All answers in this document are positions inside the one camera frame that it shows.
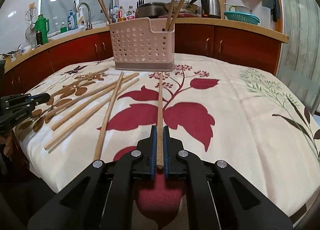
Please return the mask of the person left hand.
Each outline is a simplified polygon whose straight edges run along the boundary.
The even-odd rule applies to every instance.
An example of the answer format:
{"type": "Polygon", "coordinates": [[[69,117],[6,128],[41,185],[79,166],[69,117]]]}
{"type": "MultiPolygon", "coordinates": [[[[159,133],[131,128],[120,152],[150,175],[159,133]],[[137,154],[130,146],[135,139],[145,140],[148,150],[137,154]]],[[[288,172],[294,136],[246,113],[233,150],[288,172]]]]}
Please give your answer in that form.
{"type": "Polygon", "coordinates": [[[12,131],[8,133],[8,136],[0,136],[0,144],[4,145],[3,153],[6,157],[11,157],[13,153],[12,147],[12,131]]]}

